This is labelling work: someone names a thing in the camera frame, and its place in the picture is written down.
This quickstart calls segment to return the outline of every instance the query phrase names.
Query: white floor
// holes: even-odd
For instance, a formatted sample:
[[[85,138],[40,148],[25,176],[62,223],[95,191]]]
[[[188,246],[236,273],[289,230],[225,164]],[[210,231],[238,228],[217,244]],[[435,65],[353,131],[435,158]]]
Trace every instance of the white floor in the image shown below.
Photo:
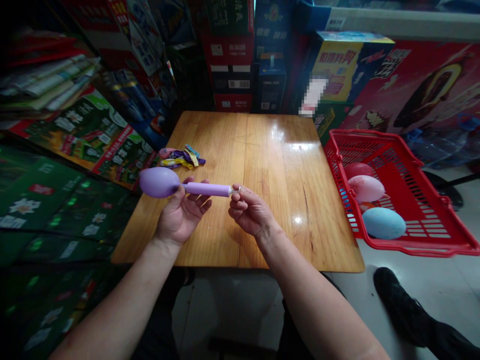
[[[469,174],[466,168],[432,171],[446,180]],[[465,205],[457,214],[480,240],[480,180],[456,187]],[[426,348],[398,338],[373,284],[378,267],[388,267],[407,292],[439,321],[452,325],[480,347],[480,257],[415,257],[375,250],[359,241],[366,271],[331,273],[333,281],[392,359],[436,359]],[[217,359],[207,350],[212,336],[278,348],[283,326],[282,294],[268,271],[198,269],[196,280],[178,294],[173,332],[181,358]]]

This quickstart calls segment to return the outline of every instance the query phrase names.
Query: black shoe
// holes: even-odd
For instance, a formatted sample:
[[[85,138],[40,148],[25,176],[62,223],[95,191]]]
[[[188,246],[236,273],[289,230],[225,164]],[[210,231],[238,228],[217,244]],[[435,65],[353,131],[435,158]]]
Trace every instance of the black shoe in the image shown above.
[[[417,347],[428,346],[433,319],[418,300],[407,294],[394,272],[387,267],[378,268],[373,283],[398,335]]]

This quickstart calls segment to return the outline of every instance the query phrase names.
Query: red plastic basket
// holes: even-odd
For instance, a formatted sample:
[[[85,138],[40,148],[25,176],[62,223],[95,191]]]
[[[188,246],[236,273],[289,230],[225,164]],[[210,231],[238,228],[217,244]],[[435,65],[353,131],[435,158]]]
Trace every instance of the red plastic basket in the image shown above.
[[[432,258],[456,254],[480,255],[480,245],[455,214],[450,199],[440,196],[423,171],[424,164],[398,135],[371,130],[330,130],[324,148],[346,216],[356,238],[374,249]],[[406,222],[406,233],[395,240],[371,238],[344,166],[365,163],[385,186],[390,199],[380,206],[396,211]]]

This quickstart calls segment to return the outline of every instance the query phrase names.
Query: blue box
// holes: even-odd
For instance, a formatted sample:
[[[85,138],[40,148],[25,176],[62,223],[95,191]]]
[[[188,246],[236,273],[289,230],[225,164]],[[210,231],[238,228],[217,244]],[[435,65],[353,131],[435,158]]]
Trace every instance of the blue box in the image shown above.
[[[287,71],[282,53],[264,53],[258,72],[257,110],[262,114],[279,114],[282,108]]]
[[[293,0],[257,0],[255,37],[285,42],[290,34]]]
[[[331,11],[331,7],[314,5],[313,0],[300,0],[293,11],[292,26],[300,34],[323,31]]]
[[[174,45],[196,40],[189,7],[184,0],[148,0],[161,37]]]

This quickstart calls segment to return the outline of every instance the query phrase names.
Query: red balloon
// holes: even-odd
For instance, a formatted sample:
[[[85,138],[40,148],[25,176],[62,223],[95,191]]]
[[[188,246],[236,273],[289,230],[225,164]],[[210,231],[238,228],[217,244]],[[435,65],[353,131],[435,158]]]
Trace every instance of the red balloon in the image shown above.
[[[355,162],[353,164],[345,166],[346,179],[350,180],[357,175],[367,175],[374,177],[374,170],[363,162]]]

